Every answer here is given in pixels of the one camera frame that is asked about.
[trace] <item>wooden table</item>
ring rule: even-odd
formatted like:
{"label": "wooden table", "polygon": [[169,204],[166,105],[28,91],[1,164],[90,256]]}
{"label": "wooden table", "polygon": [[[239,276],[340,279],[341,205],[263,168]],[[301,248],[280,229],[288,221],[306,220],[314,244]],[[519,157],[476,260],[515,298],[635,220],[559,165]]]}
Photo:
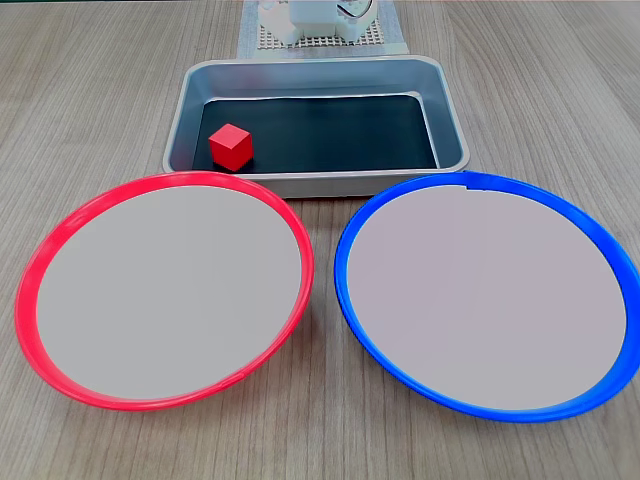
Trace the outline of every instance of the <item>wooden table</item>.
{"label": "wooden table", "polygon": [[[397,9],[412,53],[444,66],[471,168],[574,202],[640,265],[640,4]],[[161,171],[184,73],[235,56],[241,11],[229,0],[0,5],[0,478],[638,478],[640,378],[579,418],[509,425],[410,392],[363,351],[332,280],[362,200],[292,202],[316,253],[310,308],[224,394],[126,414],[36,376],[13,327],[27,260],[82,203]]]}

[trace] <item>black tray bottom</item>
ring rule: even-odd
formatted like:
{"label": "black tray bottom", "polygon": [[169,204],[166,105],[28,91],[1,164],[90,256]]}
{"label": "black tray bottom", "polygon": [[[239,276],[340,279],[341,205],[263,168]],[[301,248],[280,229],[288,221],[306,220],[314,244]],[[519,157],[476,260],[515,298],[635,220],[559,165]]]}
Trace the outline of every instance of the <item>black tray bottom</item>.
{"label": "black tray bottom", "polygon": [[252,136],[254,158],[236,173],[436,168],[420,103],[408,95],[209,102],[194,170],[227,172],[209,149],[226,123]]}

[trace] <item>tray rim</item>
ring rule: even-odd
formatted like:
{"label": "tray rim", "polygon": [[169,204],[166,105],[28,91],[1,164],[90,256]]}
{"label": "tray rim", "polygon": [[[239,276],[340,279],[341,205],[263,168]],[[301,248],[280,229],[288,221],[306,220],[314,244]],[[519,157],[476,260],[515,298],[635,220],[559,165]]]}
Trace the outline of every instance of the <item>tray rim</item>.
{"label": "tray rim", "polygon": [[[453,122],[453,126],[455,128],[458,142],[460,143],[460,149],[462,151],[462,158],[458,163],[453,165],[452,167],[446,168],[438,168],[438,169],[396,169],[396,170],[357,170],[357,171],[346,171],[346,172],[298,172],[298,173],[262,173],[262,174],[234,174],[235,177],[243,178],[245,180],[251,181],[287,181],[287,180],[331,180],[331,179],[347,179],[347,178],[359,178],[359,179],[367,179],[367,178],[378,178],[378,177],[393,177],[398,175],[411,175],[411,176],[422,176],[422,175],[432,175],[436,173],[452,173],[457,172],[464,169],[469,163],[469,148],[462,133],[462,129],[460,127],[460,120],[458,119],[458,115],[455,110],[455,106],[453,104],[453,100],[451,98],[451,92],[449,90],[449,85],[444,76],[444,70],[442,66],[436,62],[434,59],[422,55],[381,55],[375,57],[345,57],[345,58],[314,58],[314,59],[234,59],[234,60],[208,60],[204,62],[197,63],[190,67],[182,81],[182,86],[180,89],[180,95],[178,97],[178,102],[176,105],[176,111],[173,116],[173,121],[171,124],[171,128],[169,130],[169,136],[167,138],[167,142],[165,144],[164,154],[162,158],[162,170],[166,173],[176,172],[171,167],[170,156],[171,156],[171,146],[174,144],[178,132],[178,124],[180,122],[180,117],[182,113],[182,107],[184,105],[184,101],[187,94],[187,86],[189,84],[190,78],[193,74],[200,70],[201,68],[208,66],[216,66],[216,65],[264,65],[264,64],[295,64],[295,63],[345,63],[345,62],[377,62],[377,61],[385,61],[385,62],[394,62],[394,61],[407,61],[414,60],[422,63],[429,64],[436,68],[438,73],[438,77],[440,79],[443,92],[447,101],[447,106],[451,113],[451,120]],[[428,121],[425,121],[427,130],[430,132]]]}

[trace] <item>white device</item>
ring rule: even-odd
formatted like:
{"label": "white device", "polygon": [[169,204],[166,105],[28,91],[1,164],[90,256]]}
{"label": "white device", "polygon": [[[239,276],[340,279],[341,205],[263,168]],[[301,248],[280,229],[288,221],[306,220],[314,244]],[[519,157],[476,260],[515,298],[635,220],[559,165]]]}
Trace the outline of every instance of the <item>white device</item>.
{"label": "white device", "polygon": [[355,42],[378,15],[378,0],[260,0],[258,19],[285,45],[306,37]]}

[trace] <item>red plate rim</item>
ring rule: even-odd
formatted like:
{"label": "red plate rim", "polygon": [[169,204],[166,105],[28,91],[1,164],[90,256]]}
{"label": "red plate rim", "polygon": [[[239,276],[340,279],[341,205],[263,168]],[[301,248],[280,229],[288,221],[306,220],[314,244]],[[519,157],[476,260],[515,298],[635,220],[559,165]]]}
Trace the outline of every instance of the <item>red plate rim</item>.
{"label": "red plate rim", "polygon": [[[248,365],[218,383],[174,397],[157,400],[126,400],[89,390],[67,377],[49,358],[38,331],[38,291],[44,274],[62,246],[84,225],[108,209],[138,195],[179,186],[227,188],[251,195],[273,208],[289,225],[300,249],[302,279],[293,310],[274,342]],[[111,410],[147,411],[185,405],[218,393],[244,379],[260,367],[287,340],[300,322],[309,303],[313,285],[314,259],[309,234],[287,203],[267,188],[223,173],[179,172],[153,175],[120,185],[84,204],[65,218],[35,251],[22,275],[15,303],[15,327],[22,351],[31,367],[59,392],[80,402]]]}

